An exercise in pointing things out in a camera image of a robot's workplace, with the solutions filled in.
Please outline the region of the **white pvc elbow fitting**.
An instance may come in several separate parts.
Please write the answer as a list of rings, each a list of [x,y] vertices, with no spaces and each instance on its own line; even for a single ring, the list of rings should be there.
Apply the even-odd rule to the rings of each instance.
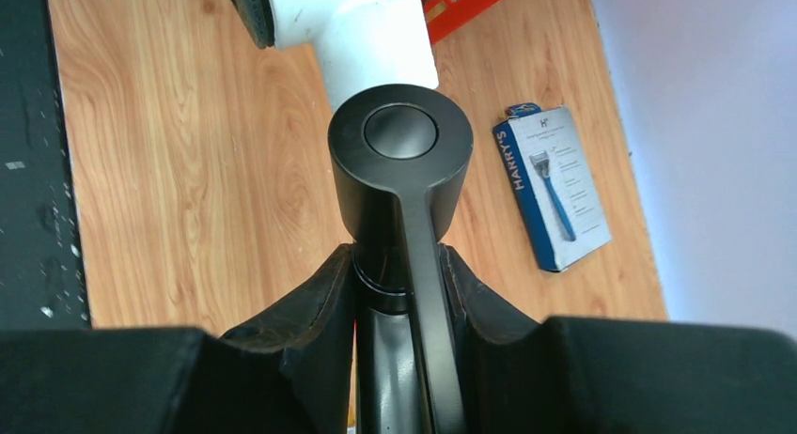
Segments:
[[[309,44],[337,110],[380,85],[439,85],[422,0],[268,0],[274,46]]]

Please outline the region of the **dark grey metal faucet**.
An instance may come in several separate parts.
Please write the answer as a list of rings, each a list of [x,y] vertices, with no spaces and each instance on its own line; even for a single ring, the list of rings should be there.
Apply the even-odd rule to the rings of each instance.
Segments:
[[[354,241],[357,429],[463,433],[440,241],[473,152],[472,127],[435,90],[380,85],[342,104],[328,144]]]

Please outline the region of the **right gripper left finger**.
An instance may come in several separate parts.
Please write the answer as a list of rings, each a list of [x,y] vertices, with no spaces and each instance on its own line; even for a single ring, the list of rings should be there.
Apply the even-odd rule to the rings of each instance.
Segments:
[[[214,336],[198,328],[5,331],[5,433],[343,433],[352,248]]]

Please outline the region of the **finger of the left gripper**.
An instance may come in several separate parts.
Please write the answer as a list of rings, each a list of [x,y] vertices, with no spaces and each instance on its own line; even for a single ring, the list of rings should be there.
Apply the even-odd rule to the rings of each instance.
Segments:
[[[250,38],[259,49],[274,46],[275,32],[270,0],[230,0]]]

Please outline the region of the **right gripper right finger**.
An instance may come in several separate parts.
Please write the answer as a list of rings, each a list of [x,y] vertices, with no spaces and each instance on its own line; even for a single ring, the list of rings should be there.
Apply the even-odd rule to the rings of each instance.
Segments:
[[[792,433],[796,343],[744,327],[535,321],[450,246],[440,265],[469,433]]]

